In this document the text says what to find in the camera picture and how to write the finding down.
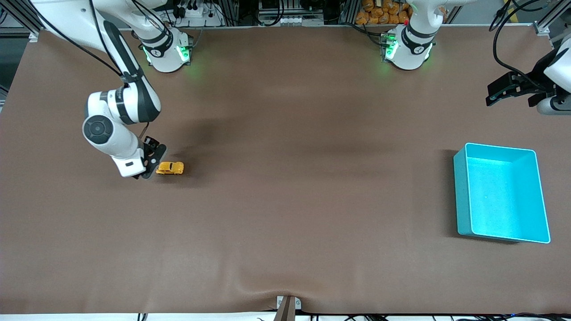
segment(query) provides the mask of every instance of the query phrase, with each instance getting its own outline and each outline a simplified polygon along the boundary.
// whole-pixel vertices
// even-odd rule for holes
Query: brown tabletop
[[[401,71],[350,28],[207,30],[190,67],[144,66],[163,105],[147,134],[187,171],[141,181],[81,133],[87,96],[120,80],[42,33],[0,115],[0,312],[267,310],[282,294],[322,313],[571,312],[571,118],[485,106],[506,72],[492,38],[442,28]],[[550,50],[532,27],[499,46],[523,70]],[[466,142],[537,151],[551,244],[458,235]]]

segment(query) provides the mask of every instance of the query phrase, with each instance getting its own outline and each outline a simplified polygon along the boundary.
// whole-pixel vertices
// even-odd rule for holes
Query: blue plastic bin
[[[454,156],[458,233],[549,243],[533,150],[467,143]]]

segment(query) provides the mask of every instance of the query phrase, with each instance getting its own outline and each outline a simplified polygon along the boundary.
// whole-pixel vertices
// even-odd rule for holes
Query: table surface
[[[503,32],[523,70],[550,50],[532,27]],[[81,134],[87,96],[120,80],[41,33],[0,117],[0,312],[267,310],[282,294],[321,313],[571,312],[571,118],[485,106],[506,72],[492,38],[442,28],[402,71],[350,28],[207,30],[190,67],[143,66],[163,106],[147,134],[187,171],[141,181]],[[551,244],[458,235],[466,142],[537,151]]]

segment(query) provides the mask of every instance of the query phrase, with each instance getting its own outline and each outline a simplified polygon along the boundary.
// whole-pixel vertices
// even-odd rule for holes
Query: pile of brown objects
[[[384,25],[387,23],[397,25],[405,23],[412,17],[412,7],[408,3],[400,3],[393,0],[383,0],[383,5],[375,5],[375,0],[362,0],[363,10],[357,14],[355,24],[357,25]]]

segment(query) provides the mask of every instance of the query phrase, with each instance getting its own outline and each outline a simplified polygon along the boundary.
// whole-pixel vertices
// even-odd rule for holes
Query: yellow toy car
[[[182,162],[162,162],[156,169],[156,173],[160,175],[180,175],[184,171],[184,163]]]

